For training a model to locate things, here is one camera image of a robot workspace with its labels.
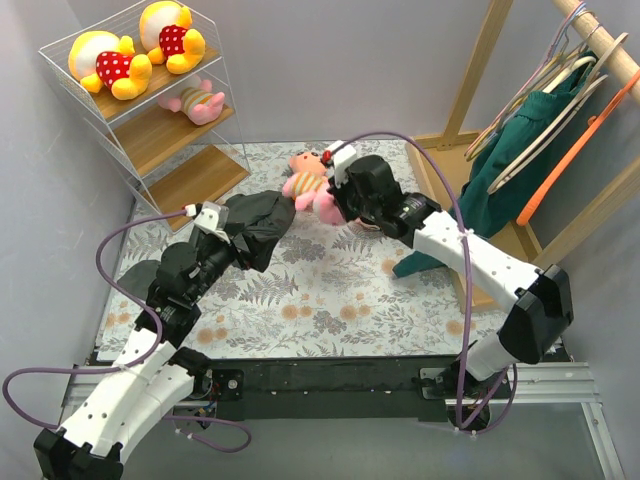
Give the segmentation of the orange bear plush polka shirt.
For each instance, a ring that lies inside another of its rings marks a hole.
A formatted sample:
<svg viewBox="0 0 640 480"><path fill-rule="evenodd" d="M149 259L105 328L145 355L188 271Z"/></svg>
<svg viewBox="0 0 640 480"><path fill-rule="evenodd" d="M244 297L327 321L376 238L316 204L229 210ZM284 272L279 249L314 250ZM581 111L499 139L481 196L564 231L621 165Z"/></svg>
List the orange bear plush polka shirt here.
<svg viewBox="0 0 640 480"><path fill-rule="evenodd" d="M74 41L68 55L71 75L90 93L103 88L121 101L132 100L148 88L152 64L136 54L133 39L108 31L87 31Z"/></svg>

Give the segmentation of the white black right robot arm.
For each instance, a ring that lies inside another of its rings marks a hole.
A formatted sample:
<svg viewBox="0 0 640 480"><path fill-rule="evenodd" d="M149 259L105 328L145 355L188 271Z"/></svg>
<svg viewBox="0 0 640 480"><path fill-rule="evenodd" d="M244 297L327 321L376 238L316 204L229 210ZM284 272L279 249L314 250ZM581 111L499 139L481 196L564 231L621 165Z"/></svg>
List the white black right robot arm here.
<svg viewBox="0 0 640 480"><path fill-rule="evenodd" d="M475 342L452 373L454 389L475 397L489 377L512 363L535 365L573 320L568 274L520 261L469 230L428 197L405 193L378 155L325 152L329 192L345 220L362 217L388 237L463 273L506 312L500 329Z"/></svg>

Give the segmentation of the yellow bear plush polka shirt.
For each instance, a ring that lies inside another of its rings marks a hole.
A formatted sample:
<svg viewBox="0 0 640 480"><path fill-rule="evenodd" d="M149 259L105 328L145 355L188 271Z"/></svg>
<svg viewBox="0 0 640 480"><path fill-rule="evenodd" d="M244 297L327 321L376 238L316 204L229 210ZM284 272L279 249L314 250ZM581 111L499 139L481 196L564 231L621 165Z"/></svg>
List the yellow bear plush polka shirt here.
<svg viewBox="0 0 640 480"><path fill-rule="evenodd" d="M193 70L205 55L206 41L192 24L187 6L175 1L147 5L139 19L139 34L151 63L164 64L175 75Z"/></svg>

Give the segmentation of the pink pig plush striped hat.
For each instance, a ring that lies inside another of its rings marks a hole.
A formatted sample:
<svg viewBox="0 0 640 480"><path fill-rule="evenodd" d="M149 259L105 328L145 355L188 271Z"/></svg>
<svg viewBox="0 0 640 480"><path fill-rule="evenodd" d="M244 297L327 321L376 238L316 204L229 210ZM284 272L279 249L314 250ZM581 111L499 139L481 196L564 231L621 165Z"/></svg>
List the pink pig plush striped hat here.
<svg viewBox="0 0 640 480"><path fill-rule="evenodd" d="M311 172L298 172L287 179L282 187L282 194L294 201L296 211L310 211L326 225L344 225L346 220L328 188L326 177Z"/></svg>

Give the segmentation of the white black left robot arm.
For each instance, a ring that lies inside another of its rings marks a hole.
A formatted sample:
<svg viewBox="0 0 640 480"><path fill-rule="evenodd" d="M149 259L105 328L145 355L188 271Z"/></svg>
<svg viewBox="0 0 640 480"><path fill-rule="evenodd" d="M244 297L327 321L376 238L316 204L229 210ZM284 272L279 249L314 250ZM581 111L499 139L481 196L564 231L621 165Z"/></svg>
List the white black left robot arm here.
<svg viewBox="0 0 640 480"><path fill-rule="evenodd" d="M129 339L83 405L34 442L46 479L119 479L133 450L176 403L213 386L206 356L183 347L202 296L234 265L264 271L286 226L267 220L193 230L162 253Z"/></svg>

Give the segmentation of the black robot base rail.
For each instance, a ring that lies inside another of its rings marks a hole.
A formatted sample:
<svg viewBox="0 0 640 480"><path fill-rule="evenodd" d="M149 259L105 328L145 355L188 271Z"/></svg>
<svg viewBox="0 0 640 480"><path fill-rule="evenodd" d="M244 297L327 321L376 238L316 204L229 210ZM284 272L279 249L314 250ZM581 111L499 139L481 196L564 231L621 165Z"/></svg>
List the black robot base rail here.
<svg viewBox="0 0 640 480"><path fill-rule="evenodd" d="M258 419L413 418L455 419L460 404L468 416L486 401L500 406L592 403L599 399L588 366L564 354L486 380L460 375L451 356L309 357L211 359L182 348L178 361L194 374L192 393L176 404L178 414L200 408L232 421Z"/></svg>

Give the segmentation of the pink frog plush striped shirt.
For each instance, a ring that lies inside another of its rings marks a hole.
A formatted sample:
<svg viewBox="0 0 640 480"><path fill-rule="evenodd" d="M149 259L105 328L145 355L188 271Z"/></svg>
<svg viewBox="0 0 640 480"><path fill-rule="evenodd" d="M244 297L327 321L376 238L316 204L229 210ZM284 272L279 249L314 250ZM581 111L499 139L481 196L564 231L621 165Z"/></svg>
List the pink frog plush striped shirt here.
<svg viewBox="0 0 640 480"><path fill-rule="evenodd" d="M158 96L161 108L174 113L182 112L198 126L215 121L222 113L225 100L224 92L214 93L212 81L201 79L197 74Z"/></svg>

